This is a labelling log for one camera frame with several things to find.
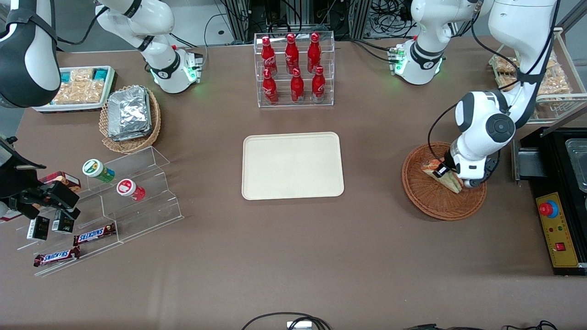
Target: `snickers bar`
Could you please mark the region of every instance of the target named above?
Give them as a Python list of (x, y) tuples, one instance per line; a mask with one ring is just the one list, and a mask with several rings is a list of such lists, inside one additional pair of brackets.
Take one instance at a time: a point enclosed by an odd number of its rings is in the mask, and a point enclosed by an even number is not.
[(67, 259), (79, 258), (79, 247), (72, 248), (71, 250), (65, 250), (51, 254), (39, 254), (35, 258), (33, 266), (43, 266), (52, 262), (61, 262)]
[(104, 226), (102, 228), (98, 228), (96, 230), (92, 230), (88, 233), (85, 234), (81, 234), (80, 236), (74, 236), (73, 237), (73, 246), (78, 246), (82, 243), (86, 243), (92, 240), (96, 240), (100, 237), (104, 237), (104, 236), (108, 236), (108, 235), (112, 235), (116, 233), (116, 224), (115, 223), (111, 223), (107, 226)]

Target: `emergency stop button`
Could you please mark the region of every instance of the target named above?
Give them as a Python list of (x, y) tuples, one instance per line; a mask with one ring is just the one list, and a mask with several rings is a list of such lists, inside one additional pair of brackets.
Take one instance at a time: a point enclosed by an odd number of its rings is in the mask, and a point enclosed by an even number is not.
[(556, 218), (558, 215), (558, 205), (552, 200), (547, 200), (538, 206), (538, 212), (545, 217)]

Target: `round wicker basket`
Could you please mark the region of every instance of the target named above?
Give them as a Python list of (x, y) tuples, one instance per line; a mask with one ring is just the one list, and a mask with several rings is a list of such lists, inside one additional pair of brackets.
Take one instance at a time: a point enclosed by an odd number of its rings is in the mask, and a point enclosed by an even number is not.
[[(131, 88), (131, 86), (123, 87), (120, 90), (127, 90)], [(153, 132), (151, 135), (146, 137), (139, 137), (138, 139), (126, 140), (122, 142), (114, 142), (112, 139), (108, 137), (108, 102), (102, 106), (102, 110), (100, 111), (100, 123), (99, 128), (102, 135), (104, 135), (104, 139), (102, 139), (102, 143), (108, 149), (112, 151), (116, 151), (119, 153), (124, 154), (131, 154), (135, 151), (139, 151), (141, 149), (145, 149), (146, 147), (151, 146), (157, 137), (159, 136), (159, 131), (161, 130), (161, 111), (159, 110), (159, 103), (157, 103), (157, 99), (155, 99), (155, 95), (153, 92), (149, 91), (149, 101), (151, 107), (151, 122), (153, 125)]]
[[(446, 142), (431, 144), (436, 155), (444, 155), (450, 145)], [(421, 166), (434, 156), (428, 145), (414, 149), (404, 161), (402, 183), (408, 198), (422, 212), (441, 220), (465, 219), (477, 212), (487, 196), (487, 184), (476, 188), (463, 188), (455, 194), (422, 171)]]

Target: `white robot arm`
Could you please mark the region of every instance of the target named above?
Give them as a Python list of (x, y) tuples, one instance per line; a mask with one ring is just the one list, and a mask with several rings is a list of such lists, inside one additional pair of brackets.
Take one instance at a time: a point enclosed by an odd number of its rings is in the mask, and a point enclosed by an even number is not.
[(414, 85), (423, 85), (432, 80), (440, 65), (442, 55), (453, 35), (448, 23), (469, 21), (478, 8), (477, 15), (486, 15), (494, 0), (414, 0), (411, 15), (420, 26), (415, 40), (396, 46), (405, 57), (395, 66), (394, 73)]
[[(42, 106), (60, 86), (54, 0), (11, 0), (0, 33), (0, 105)], [(198, 81), (195, 54), (174, 49), (163, 36), (173, 30), (171, 9), (159, 0), (101, 0), (98, 21), (137, 48), (160, 87), (179, 93)]]
[(96, 14), (104, 6), (112, 10), (98, 17), (98, 23), (141, 52), (155, 82), (167, 93), (183, 92), (198, 82), (202, 58), (172, 47), (164, 35), (175, 24), (171, 8), (160, 0), (100, 0)]
[(0, 33), (0, 105), (49, 103), (61, 84), (53, 0), (12, 0)]
[(552, 50), (555, 4), (557, 0), (495, 0), (490, 32), (519, 52), (518, 82), (508, 92), (470, 92), (459, 101), (455, 117), (462, 135), (444, 155), (445, 165), (437, 169), (437, 176), (452, 168), (467, 186), (478, 185), (492, 172), (486, 168), (487, 157), (510, 142), (533, 114)]

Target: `aluminum foil container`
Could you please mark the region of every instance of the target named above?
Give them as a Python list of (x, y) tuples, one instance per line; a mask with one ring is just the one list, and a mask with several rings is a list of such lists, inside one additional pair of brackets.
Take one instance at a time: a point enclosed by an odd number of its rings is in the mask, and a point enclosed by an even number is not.
[(145, 87), (132, 86), (108, 97), (108, 137), (125, 141), (144, 137), (153, 131), (149, 92)]

